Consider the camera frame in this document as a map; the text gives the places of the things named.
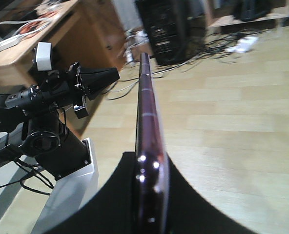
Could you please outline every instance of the shelf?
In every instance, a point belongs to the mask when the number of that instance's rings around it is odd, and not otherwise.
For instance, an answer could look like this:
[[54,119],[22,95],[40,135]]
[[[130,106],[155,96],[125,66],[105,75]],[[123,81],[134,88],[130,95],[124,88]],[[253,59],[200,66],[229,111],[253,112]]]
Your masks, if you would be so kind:
[[[256,20],[249,21],[249,22],[257,22],[257,21],[264,21],[264,20],[277,20],[277,19],[283,19],[286,17],[289,17],[288,6],[274,8],[272,12],[267,14],[265,17],[261,17],[261,18],[258,18]],[[213,23],[208,26],[209,28],[247,23],[238,19],[234,19],[233,16],[223,16],[217,19],[212,19],[212,21]]]

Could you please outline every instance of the white object on floor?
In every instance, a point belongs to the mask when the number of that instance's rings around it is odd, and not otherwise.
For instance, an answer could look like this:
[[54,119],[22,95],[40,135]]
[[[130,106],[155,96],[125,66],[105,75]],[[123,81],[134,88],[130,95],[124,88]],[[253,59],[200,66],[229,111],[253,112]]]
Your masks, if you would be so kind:
[[226,48],[227,52],[245,53],[249,51],[252,45],[258,40],[257,37],[244,37],[238,40],[236,46]]

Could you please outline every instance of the laminate floor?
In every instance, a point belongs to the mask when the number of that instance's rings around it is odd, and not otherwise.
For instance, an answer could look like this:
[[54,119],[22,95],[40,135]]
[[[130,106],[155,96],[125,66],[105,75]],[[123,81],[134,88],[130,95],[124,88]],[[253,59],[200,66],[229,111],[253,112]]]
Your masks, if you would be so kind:
[[[138,72],[124,68],[121,80]],[[289,234],[289,27],[281,37],[262,34],[240,58],[208,58],[154,82],[167,151],[190,185],[258,233]],[[137,92],[136,86],[124,98],[104,100],[84,132],[83,138],[94,141],[99,187],[122,153],[135,148]],[[20,210],[44,202],[41,195],[20,191],[10,208],[14,214],[7,212],[0,222],[0,234],[28,233],[35,220]],[[29,216],[37,217],[31,210]],[[18,214],[27,220],[21,231]]]

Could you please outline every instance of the computer tower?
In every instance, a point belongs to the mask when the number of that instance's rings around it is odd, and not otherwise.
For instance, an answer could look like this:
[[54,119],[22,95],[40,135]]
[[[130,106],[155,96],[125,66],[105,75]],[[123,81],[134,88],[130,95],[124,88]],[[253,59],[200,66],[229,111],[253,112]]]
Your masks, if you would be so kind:
[[159,65],[186,61],[189,40],[186,0],[135,0]]

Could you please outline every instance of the power strip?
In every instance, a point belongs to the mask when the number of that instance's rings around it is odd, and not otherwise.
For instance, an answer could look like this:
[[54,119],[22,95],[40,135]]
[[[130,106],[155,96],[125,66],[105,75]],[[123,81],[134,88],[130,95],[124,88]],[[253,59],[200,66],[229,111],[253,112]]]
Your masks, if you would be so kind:
[[22,35],[18,34],[6,40],[0,42],[0,51],[8,49],[12,46],[17,45],[21,41]]

